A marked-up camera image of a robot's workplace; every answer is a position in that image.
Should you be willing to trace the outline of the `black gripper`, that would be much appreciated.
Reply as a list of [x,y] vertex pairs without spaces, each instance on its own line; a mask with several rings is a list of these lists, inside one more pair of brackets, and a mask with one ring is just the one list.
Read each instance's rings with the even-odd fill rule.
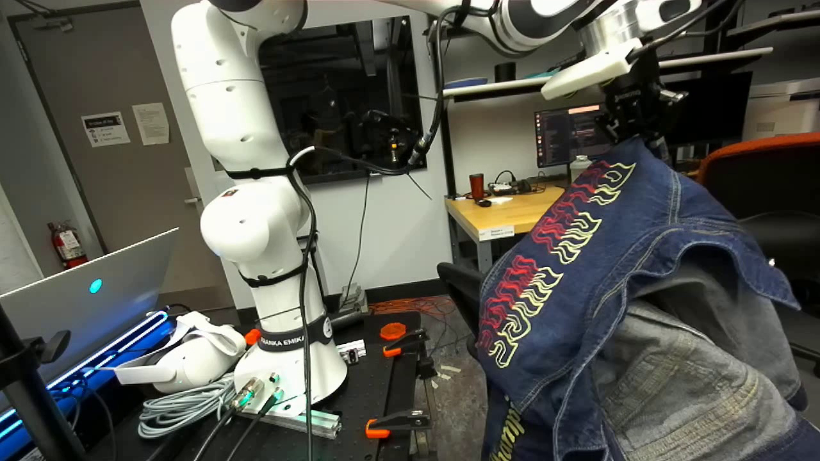
[[640,139],[658,160],[668,160],[664,119],[684,92],[660,85],[660,69],[654,51],[633,51],[631,73],[604,88],[604,125],[614,142]]

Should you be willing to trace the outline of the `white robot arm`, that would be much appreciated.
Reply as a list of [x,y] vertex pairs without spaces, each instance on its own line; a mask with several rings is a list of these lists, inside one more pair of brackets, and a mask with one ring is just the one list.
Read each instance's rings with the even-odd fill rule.
[[[590,37],[584,58],[546,80],[550,99],[613,81],[660,37],[696,17],[705,0],[385,0],[460,26],[508,53],[536,51],[565,32]],[[259,48],[306,21],[310,0],[195,0],[171,15],[176,73],[208,153],[230,185],[199,216],[199,233],[239,270],[262,320],[262,340],[236,363],[259,399],[323,403],[349,376],[306,245],[312,224],[294,174]]]

